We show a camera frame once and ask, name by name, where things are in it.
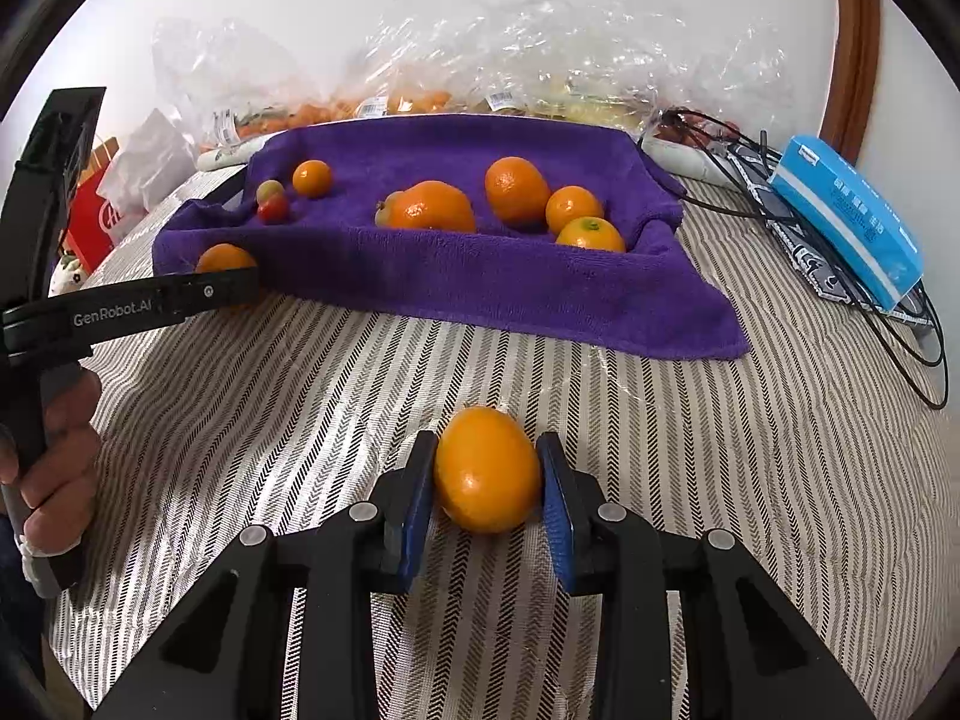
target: striped bedsheet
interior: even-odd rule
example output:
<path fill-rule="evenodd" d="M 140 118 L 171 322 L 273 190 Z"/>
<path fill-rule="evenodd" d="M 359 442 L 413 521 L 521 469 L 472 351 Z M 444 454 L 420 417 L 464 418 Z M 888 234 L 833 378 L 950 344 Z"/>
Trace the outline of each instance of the striped bedsheet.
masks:
<path fill-rule="evenodd" d="M 150 275 L 160 225 L 231 173 L 188 181 L 90 285 Z M 752 343 L 741 360 L 647 360 L 279 295 L 100 344 L 88 361 L 104 382 L 99 512 L 85 580 L 49 627 L 66 673 L 96 707 L 245 525 L 320 524 L 402 466 L 418 429 L 480 403 L 531 437 L 559 431 L 608 499 L 656 527 L 736 533 L 877 717 L 906 717 L 960 643 L 947 418 L 899 380 L 861 317 L 813 298 L 760 225 L 688 208 L 679 237 L 736 307 Z M 683 718 L 683 634 L 669 600 Z M 296 716 L 303 601 L 284 718 Z M 558 591 L 541 526 L 480 538 L 436 515 L 411 594 L 371 604 L 383 717 L 589 714 L 599 603 Z"/>

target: purple towel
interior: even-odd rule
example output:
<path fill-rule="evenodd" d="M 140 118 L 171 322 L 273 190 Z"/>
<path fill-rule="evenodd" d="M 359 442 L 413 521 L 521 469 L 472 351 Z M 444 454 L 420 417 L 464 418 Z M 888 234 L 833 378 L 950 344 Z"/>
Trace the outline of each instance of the purple towel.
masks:
<path fill-rule="evenodd" d="M 520 233 L 493 215 L 484 174 L 526 157 L 551 189 L 591 190 L 626 254 L 578 250 L 546 229 Z M 292 220 L 256 218 L 261 181 L 290 190 L 294 167 L 323 159 L 334 185 L 292 198 Z M 190 271 L 219 242 L 251 252 L 268 288 L 363 311 L 446 319 L 586 341 L 661 359 L 732 359 L 748 349 L 728 300 L 704 283 L 674 238 L 682 210 L 651 177 L 672 181 L 623 132 L 506 116 L 390 117 L 281 133 L 253 157 L 232 211 L 191 200 L 157 235 L 154 271 Z M 391 191 L 438 179 L 470 198 L 478 233 L 374 226 Z"/>

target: tissue box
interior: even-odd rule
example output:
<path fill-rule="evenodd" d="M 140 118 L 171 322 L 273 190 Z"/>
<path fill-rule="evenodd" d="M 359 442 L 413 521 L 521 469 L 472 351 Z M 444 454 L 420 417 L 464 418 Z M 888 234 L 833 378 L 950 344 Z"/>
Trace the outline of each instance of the tissue box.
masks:
<path fill-rule="evenodd" d="M 770 185 L 832 243 L 881 308 L 895 308 L 920 280 L 923 257 L 904 223 L 819 138 L 794 137 Z"/>

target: barcode sticker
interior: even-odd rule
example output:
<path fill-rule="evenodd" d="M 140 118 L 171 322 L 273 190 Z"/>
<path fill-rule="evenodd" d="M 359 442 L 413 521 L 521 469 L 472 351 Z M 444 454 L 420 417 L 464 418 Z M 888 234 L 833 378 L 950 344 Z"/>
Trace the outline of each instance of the barcode sticker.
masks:
<path fill-rule="evenodd" d="M 357 119 L 379 119 L 387 115 L 387 98 L 367 98 L 357 108 Z"/>
<path fill-rule="evenodd" d="M 232 109 L 223 108 L 213 112 L 213 135 L 219 146 L 236 146 L 240 143 Z"/>
<path fill-rule="evenodd" d="M 514 94 L 512 92 L 494 92 L 487 95 L 487 105 L 490 105 L 491 111 L 502 111 L 504 108 L 516 108 Z"/>
<path fill-rule="evenodd" d="M 820 158 L 817 154 L 806 146 L 800 146 L 800 156 L 803 157 L 806 161 L 810 162 L 813 167 L 817 167 L 820 163 Z"/>

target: orange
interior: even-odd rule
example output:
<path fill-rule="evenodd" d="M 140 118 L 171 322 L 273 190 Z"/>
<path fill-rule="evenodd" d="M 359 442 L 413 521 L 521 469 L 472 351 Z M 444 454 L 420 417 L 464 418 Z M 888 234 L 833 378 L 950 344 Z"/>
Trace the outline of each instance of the orange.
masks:
<path fill-rule="evenodd" d="M 294 190 L 304 197 L 322 197 L 333 186 L 330 165 L 319 159 L 301 162 L 294 170 Z"/>
<path fill-rule="evenodd" d="M 487 170 L 487 201 L 507 227 L 544 221 L 550 188 L 534 164 L 523 157 L 503 157 Z"/>
<path fill-rule="evenodd" d="M 443 181 L 421 181 L 388 199 L 387 227 L 476 232 L 467 196 Z"/>
<path fill-rule="evenodd" d="M 251 255 L 232 244 L 217 244 L 200 255 L 195 274 L 213 274 L 216 271 L 232 271 L 235 268 L 256 268 Z"/>
<path fill-rule="evenodd" d="M 583 187 L 560 187 L 546 203 L 546 226 L 559 235 L 575 218 L 603 218 L 603 206 L 593 192 Z"/>
<path fill-rule="evenodd" d="M 450 420 L 437 445 L 433 480 L 440 507 L 474 533 L 517 527 L 541 498 L 541 468 L 530 440 L 505 413 L 485 406 Z"/>
<path fill-rule="evenodd" d="M 557 236 L 558 244 L 569 247 L 600 248 L 606 251 L 626 251 L 627 247 L 611 223 L 604 218 L 575 218 Z"/>

